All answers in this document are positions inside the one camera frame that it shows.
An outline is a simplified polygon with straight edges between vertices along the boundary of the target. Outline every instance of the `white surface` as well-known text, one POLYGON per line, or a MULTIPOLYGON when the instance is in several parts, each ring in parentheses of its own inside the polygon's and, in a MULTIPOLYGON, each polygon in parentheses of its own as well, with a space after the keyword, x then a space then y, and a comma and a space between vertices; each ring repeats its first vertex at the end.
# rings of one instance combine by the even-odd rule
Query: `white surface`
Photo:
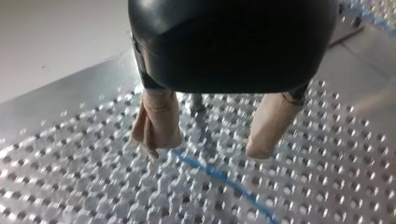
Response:
POLYGON ((1 0, 0 103, 131 47, 127 0, 1 0))

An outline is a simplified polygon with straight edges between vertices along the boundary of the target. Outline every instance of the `blue cable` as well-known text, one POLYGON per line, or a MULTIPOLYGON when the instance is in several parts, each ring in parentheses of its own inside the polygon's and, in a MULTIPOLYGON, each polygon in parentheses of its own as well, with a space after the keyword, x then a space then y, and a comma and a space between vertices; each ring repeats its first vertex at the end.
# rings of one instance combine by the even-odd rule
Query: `blue cable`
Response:
POLYGON ((271 224, 278 224, 278 222, 274 218, 274 215, 266 207, 259 204, 257 202, 256 198, 253 195, 249 194, 245 189, 240 187, 238 184, 236 184, 232 180, 228 179, 226 174, 224 174, 220 171, 217 171, 215 168, 213 168, 211 166, 203 165, 193 158, 183 155, 181 149, 174 149, 174 150, 171 150, 171 152, 173 152, 175 155, 177 155, 181 161, 188 163, 193 168, 197 168, 198 170, 201 170, 201 171, 206 171, 206 173, 208 175, 211 175, 212 177, 215 177, 215 178, 223 181, 228 186, 231 186, 233 189, 242 193, 242 195, 244 195, 249 202, 253 203, 263 215, 265 215, 267 218, 270 219, 271 224))

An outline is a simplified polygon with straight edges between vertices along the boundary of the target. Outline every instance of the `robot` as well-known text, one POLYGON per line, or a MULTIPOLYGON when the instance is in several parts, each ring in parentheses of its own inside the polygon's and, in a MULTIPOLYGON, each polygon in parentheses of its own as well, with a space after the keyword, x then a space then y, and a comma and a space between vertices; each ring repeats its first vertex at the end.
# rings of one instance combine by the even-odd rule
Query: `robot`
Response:
POLYGON ((331 39, 336 0, 129 0, 145 90, 132 139, 152 159, 182 143, 176 91, 265 93, 246 154, 267 159, 304 106, 331 39))

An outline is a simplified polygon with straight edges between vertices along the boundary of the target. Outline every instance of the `black cover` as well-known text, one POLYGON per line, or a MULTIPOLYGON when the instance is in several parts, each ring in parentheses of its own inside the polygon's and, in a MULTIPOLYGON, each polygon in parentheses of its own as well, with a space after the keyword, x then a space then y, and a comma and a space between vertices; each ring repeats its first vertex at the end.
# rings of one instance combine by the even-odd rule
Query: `black cover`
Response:
POLYGON ((174 91, 289 91, 332 35, 336 0, 129 0, 141 72, 174 91))

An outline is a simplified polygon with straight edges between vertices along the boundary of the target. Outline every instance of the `perforated metal sheet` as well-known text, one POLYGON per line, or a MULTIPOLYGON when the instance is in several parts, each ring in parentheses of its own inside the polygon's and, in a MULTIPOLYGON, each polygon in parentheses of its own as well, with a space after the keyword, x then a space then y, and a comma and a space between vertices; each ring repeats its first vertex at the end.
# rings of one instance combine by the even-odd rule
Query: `perforated metal sheet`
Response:
MULTIPOLYGON (((280 223, 396 223, 386 136, 324 81, 271 160, 244 155, 260 95, 179 94, 188 155, 225 172, 280 223)), ((0 150, 0 223, 265 223, 233 189, 164 151, 128 144, 139 91, 0 150)))
POLYGON ((364 11, 370 12, 376 18, 385 21, 395 29, 396 22, 396 1, 395 0, 346 0, 341 1, 352 4, 352 6, 359 6, 364 11))

